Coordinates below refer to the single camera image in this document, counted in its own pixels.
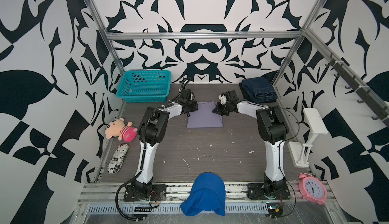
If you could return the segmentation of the black skirt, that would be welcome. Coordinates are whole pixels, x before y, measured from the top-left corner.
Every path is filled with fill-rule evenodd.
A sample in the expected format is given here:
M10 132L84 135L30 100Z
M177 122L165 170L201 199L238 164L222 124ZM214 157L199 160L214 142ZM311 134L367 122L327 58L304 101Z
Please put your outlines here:
M245 88L242 86L242 83L239 83L239 88L242 92L242 95L243 95L243 98L244 100L247 100L247 101L251 101L251 98L250 96L248 95L247 91L245 90Z

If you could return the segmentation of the lavender grey skirt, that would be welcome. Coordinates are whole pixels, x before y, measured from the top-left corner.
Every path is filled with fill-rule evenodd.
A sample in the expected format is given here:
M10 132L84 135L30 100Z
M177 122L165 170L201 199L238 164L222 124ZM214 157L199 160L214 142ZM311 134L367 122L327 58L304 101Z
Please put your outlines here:
M216 103L200 102L198 110L189 113L187 122L188 128L219 128L223 126L222 116L215 114L213 110L216 108Z

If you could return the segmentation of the dark blue denim skirt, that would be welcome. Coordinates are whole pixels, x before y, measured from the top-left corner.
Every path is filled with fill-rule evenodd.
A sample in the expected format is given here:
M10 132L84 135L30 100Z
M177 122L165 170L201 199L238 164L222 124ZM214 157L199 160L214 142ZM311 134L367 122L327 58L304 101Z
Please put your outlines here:
M242 81L242 87L247 92L250 101L254 103L275 102L278 99L273 86L266 78L245 79Z

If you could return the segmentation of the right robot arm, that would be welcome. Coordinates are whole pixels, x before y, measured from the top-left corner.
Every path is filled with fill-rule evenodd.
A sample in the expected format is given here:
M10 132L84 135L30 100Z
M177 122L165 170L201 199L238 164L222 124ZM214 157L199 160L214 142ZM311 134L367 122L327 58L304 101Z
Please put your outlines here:
M283 148L289 129L282 109L277 106L255 104L240 100L236 92L228 91L218 96L213 112L221 116L239 113L251 116L257 121L259 136L265 143L266 169L262 184L248 184L248 198L288 199L290 192L283 169Z

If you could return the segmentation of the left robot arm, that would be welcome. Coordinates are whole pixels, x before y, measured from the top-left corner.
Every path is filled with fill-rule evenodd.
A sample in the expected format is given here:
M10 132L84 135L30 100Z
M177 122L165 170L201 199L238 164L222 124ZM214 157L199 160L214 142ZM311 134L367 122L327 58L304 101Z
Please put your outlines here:
M198 103L190 89L181 89L179 95L168 105L147 108L139 126L141 152L138 169L130 188L134 197L145 199L152 192L156 151L165 137L169 120L197 110Z

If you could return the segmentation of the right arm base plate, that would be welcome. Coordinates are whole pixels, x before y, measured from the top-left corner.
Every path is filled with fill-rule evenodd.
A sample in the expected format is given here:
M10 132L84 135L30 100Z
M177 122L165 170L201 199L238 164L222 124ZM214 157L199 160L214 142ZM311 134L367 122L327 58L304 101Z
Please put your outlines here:
M249 183L247 188L247 197L250 200L280 200L281 198L288 200L290 197L290 192L286 186L277 189L268 182Z

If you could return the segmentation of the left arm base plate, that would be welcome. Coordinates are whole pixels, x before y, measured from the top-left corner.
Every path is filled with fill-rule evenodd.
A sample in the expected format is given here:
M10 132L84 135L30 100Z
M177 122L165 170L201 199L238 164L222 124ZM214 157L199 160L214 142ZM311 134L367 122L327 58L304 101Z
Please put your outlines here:
M124 201L160 201L165 199L166 184L138 184L132 183L126 186Z

